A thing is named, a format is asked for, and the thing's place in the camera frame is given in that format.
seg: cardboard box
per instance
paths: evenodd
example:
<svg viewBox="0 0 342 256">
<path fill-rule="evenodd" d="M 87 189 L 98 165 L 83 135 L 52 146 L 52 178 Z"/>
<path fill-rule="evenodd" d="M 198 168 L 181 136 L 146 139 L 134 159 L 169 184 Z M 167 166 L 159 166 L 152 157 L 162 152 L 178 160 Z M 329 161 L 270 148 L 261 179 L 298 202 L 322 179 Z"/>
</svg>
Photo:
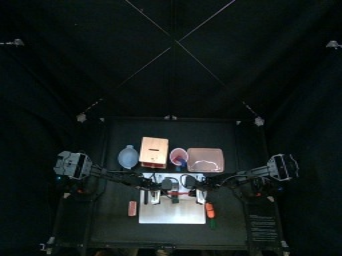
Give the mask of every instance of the cardboard box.
<svg viewBox="0 0 342 256">
<path fill-rule="evenodd" d="M 169 139 L 143 137 L 139 162 L 143 167 L 166 169 Z"/>
</svg>

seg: black wall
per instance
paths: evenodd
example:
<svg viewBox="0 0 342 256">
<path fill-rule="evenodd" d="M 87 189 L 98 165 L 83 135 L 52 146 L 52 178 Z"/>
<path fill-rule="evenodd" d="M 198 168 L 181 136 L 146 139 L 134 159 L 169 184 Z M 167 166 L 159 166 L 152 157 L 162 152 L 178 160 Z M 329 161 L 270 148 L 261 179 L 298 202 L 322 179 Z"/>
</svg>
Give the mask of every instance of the black wall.
<svg viewBox="0 0 342 256">
<path fill-rule="evenodd" d="M 171 29 L 169 2 L 132 2 L 152 6 L 144 13 Z M 178 2 L 178 38 L 225 4 Z M 56 155 L 79 150 L 76 114 L 103 96 L 90 115 L 160 117 L 174 110 L 178 116 L 253 118 L 246 100 L 266 119 L 270 153 L 293 153 L 299 161 L 301 177 L 281 199 L 289 245 L 298 255 L 341 254 L 342 49 L 325 48 L 329 40 L 342 41 L 338 1 L 235 1 L 185 41 L 226 85 L 178 47 L 175 87 L 169 52 L 118 90 L 170 45 L 130 6 L 12 1 L 0 7 L 0 42 L 27 43 L 0 46 L 2 255 L 28 255 L 51 235 Z M 185 102 L 191 107 L 182 113 Z"/>
</svg>

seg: small block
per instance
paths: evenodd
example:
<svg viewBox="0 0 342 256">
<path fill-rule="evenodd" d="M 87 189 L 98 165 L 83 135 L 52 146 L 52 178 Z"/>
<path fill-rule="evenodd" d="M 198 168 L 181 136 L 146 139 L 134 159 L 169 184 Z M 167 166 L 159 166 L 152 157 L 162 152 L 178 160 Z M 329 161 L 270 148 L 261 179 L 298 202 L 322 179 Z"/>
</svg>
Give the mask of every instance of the small block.
<svg viewBox="0 0 342 256">
<path fill-rule="evenodd" d="M 128 203 L 128 216 L 136 216 L 136 201 L 130 201 Z"/>
</svg>

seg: black enclosure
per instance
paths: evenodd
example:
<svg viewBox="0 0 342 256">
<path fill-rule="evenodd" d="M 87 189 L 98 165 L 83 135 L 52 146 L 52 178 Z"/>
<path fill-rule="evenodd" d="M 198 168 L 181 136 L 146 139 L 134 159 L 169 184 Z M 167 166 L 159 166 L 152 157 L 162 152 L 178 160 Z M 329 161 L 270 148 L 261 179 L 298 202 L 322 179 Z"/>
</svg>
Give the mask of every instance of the black enclosure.
<svg viewBox="0 0 342 256">
<path fill-rule="evenodd" d="M 205 122 L 191 129 L 218 143 L 215 122 L 261 128 L 262 142 L 245 141 L 253 167 L 278 153 L 301 167 L 275 207 L 293 255 L 341 254 L 341 1 L 11 0 L 0 24 L 2 255 L 39 255 L 51 237 L 59 152 L 116 168 L 102 151 L 126 143 L 112 120 L 140 120 L 135 136 L 152 120 L 156 134 Z"/>
</svg>

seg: orange object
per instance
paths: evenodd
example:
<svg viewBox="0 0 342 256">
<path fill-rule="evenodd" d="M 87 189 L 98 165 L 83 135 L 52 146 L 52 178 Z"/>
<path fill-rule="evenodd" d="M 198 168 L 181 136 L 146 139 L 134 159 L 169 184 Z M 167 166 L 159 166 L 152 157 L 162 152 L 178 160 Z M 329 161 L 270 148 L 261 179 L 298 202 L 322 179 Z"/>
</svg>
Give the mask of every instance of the orange object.
<svg viewBox="0 0 342 256">
<path fill-rule="evenodd" d="M 213 203 L 206 203 L 206 211 L 207 211 L 209 218 L 214 219 L 215 218 L 215 211 L 214 211 Z"/>
<path fill-rule="evenodd" d="M 143 167 L 166 169 L 169 139 L 143 137 L 140 157 Z"/>
</svg>

